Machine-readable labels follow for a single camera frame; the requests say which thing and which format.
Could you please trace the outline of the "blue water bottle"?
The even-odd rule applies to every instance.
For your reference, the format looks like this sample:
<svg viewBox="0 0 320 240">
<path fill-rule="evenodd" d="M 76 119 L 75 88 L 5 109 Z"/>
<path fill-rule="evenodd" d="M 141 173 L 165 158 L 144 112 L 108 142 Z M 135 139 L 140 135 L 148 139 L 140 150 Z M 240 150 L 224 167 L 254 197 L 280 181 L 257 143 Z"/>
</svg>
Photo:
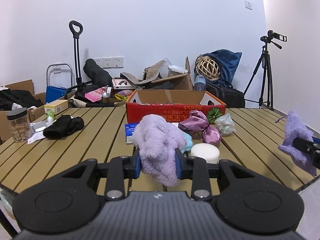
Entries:
<svg viewBox="0 0 320 240">
<path fill-rule="evenodd" d="M 195 84 L 194 84 L 195 91 L 206 91 L 206 79 L 203 75 L 197 75 L 195 77 Z"/>
</svg>

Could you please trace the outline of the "lilac fuzzy plush cloth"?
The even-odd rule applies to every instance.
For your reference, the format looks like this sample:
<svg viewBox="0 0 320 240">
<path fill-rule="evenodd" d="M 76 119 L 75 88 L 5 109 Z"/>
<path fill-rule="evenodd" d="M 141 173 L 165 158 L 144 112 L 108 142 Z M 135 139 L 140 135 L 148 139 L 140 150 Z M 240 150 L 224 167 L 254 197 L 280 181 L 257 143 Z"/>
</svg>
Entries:
<svg viewBox="0 0 320 240">
<path fill-rule="evenodd" d="M 188 144 L 186 134 L 162 116 L 144 116 L 135 127 L 132 143 L 138 148 L 142 172 L 167 187 L 179 183 L 176 174 L 176 150 Z"/>
</svg>

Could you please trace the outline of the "black cloth on table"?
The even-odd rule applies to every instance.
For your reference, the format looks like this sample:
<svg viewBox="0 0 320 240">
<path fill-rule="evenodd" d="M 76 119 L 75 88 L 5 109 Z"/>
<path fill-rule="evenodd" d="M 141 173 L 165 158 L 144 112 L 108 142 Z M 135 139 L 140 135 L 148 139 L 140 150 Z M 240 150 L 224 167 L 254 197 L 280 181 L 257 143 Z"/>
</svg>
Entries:
<svg viewBox="0 0 320 240">
<path fill-rule="evenodd" d="M 71 115 L 60 116 L 52 125 L 43 130 L 43 135 L 50 140 L 58 140 L 73 135 L 84 128 L 84 120 L 81 117 Z"/>
</svg>

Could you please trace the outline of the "purple knit pouch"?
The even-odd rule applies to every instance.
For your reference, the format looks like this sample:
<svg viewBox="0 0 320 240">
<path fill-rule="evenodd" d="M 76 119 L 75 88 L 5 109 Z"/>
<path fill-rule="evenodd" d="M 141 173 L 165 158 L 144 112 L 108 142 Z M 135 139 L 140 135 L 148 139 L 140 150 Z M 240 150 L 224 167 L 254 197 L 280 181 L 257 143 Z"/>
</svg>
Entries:
<svg viewBox="0 0 320 240">
<path fill-rule="evenodd" d="M 295 111 L 289 111 L 285 123 L 285 138 L 278 146 L 289 155 L 299 168 L 312 176 L 319 168 L 319 143 L 314 141 L 313 132 L 302 122 Z"/>
</svg>

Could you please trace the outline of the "woven rattan ball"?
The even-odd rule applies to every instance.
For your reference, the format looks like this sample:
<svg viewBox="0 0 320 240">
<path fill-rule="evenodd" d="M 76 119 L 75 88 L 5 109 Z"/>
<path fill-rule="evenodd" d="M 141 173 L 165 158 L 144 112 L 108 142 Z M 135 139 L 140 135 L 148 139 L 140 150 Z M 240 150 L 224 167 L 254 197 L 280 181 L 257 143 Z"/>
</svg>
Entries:
<svg viewBox="0 0 320 240">
<path fill-rule="evenodd" d="M 195 70 L 198 74 L 211 81 L 220 78 L 220 67 L 216 61 L 209 56 L 199 55 L 195 62 Z"/>
</svg>

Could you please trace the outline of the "black drawstring bag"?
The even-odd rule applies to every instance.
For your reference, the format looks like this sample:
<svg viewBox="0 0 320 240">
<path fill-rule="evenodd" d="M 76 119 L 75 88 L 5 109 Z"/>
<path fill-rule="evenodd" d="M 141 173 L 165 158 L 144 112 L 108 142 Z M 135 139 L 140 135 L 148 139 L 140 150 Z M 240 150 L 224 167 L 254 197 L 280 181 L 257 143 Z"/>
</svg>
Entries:
<svg viewBox="0 0 320 240">
<path fill-rule="evenodd" d="M 99 67 L 93 59 L 87 59 L 83 67 L 84 73 L 91 79 L 93 85 L 98 87 L 112 87 L 112 76 Z"/>
</svg>

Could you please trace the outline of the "folding step stool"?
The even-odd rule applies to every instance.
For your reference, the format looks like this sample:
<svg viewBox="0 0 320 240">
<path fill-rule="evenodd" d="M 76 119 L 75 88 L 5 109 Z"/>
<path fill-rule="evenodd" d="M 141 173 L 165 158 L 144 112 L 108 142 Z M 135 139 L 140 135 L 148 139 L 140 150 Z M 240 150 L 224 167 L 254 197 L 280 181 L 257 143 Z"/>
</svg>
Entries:
<svg viewBox="0 0 320 240">
<path fill-rule="evenodd" d="M 63 98 L 73 85 L 73 71 L 67 63 L 51 64 L 46 69 L 46 103 Z"/>
</svg>

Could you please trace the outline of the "olive folding slat table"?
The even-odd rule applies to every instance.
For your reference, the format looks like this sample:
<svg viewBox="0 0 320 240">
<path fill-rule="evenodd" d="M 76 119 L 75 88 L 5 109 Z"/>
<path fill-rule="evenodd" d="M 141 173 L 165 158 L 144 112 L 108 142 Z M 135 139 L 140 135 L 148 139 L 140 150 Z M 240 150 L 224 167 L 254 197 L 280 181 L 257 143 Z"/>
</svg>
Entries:
<svg viewBox="0 0 320 240">
<path fill-rule="evenodd" d="M 281 152 L 285 120 L 267 109 L 232 108 L 235 133 L 223 137 L 220 158 L 229 159 L 292 189 L 313 176 Z M 21 192 L 77 163 L 93 158 L 100 163 L 131 155 L 126 143 L 125 108 L 71 108 L 66 114 L 81 117 L 82 130 L 61 140 L 42 139 L 31 144 L 7 140 L 1 145 L 1 184 Z"/>
</svg>

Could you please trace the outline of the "clear jar with snacks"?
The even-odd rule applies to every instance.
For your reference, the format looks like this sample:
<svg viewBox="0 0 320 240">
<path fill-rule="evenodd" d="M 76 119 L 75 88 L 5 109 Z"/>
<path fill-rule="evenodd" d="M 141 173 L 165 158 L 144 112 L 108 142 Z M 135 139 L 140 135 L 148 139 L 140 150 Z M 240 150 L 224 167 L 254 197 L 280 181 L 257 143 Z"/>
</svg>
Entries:
<svg viewBox="0 0 320 240">
<path fill-rule="evenodd" d="M 15 142 L 27 141 L 33 135 L 27 108 L 22 107 L 9 111 L 7 120 Z"/>
</svg>

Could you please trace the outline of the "white round foam puck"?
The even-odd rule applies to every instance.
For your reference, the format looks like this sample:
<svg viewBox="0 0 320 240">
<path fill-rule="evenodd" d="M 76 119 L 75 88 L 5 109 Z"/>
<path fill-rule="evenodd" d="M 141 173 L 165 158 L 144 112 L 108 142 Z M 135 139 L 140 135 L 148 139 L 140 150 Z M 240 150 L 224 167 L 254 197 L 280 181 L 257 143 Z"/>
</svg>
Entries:
<svg viewBox="0 0 320 240">
<path fill-rule="evenodd" d="M 189 155 L 202 158 L 209 164 L 217 164 L 220 157 L 220 150 L 212 144 L 199 143 L 191 148 Z"/>
</svg>

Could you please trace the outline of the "light blue plush toy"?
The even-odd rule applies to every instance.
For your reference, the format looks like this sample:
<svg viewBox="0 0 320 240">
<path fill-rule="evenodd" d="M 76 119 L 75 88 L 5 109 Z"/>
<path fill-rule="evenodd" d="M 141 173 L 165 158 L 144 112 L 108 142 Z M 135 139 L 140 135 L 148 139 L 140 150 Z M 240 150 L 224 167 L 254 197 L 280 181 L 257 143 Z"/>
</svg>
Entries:
<svg viewBox="0 0 320 240">
<path fill-rule="evenodd" d="M 181 150 L 182 153 L 188 153 L 191 151 L 191 148 L 193 147 L 193 141 L 192 141 L 192 137 L 191 135 L 189 135 L 188 133 L 184 132 L 184 136 L 186 139 L 186 145 L 185 147 Z"/>
</svg>

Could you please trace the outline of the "yellow small carton box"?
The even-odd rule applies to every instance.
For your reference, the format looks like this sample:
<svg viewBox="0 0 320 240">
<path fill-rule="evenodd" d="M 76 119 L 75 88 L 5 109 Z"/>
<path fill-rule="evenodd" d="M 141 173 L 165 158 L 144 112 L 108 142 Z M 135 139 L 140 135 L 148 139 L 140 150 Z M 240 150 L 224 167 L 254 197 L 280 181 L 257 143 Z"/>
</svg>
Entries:
<svg viewBox="0 0 320 240">
<path fill-rule="evenodd" d="M 57 115 L 68 109 L 68 100 L 58 99 L 44 105 L 44 112 L 46 114 L 52 113 Z"/>
</svg>

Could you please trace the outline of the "blue tissue pack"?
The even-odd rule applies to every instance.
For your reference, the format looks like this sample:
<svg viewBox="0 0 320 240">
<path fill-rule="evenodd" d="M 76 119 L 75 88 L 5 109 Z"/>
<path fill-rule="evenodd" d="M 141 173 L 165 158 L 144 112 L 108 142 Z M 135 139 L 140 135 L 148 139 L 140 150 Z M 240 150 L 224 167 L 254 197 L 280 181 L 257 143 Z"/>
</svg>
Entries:
<svg viewBox="0 0 320 240">
<path fill-rule="evenodd" d="M 132 144 L 132 136 L 135 131 L 135 127 L 138 125 L 138 123 L 134 124 L 125 124 L 125 140 L 127 144 Z"/>
</svg>

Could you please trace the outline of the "brown cardboard box open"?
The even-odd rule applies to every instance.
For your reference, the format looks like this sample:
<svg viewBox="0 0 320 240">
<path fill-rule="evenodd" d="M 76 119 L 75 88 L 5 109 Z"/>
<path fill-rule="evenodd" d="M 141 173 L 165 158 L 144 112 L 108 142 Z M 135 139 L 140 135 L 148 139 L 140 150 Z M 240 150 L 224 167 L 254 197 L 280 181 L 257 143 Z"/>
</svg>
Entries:
<svg viewBox="0 0 320 240">
<path fill-rule="evenodd" d="M 172 65 L 167 58 L 164 59 L 164 62 L 164 68 L 168 70 L 167 76 L 159 75 L 157 79 L 146 85 L 146 89 L 193 90 L 189 57 L 185 58 L 184 67 Z"/>
</svg>

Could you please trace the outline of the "pink satin bow scrunchie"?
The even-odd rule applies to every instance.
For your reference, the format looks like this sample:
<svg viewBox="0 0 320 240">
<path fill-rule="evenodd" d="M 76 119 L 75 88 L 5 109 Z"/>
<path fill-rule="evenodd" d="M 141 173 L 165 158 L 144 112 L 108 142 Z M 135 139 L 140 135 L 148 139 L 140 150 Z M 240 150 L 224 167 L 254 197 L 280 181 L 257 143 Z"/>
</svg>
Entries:
<svg viewBox="0 0 320 240">
<path fill-rule="evenodd" d="M 189 135 L 199 133 L 203 143 L 211 144 L 216 147 L 221 141 L 221 134 L 216 127 L 212 126 L 205 114 L 199 110 L 189 112 L 189 117 L 178 124 L 178 128 Z"/>
</svg>

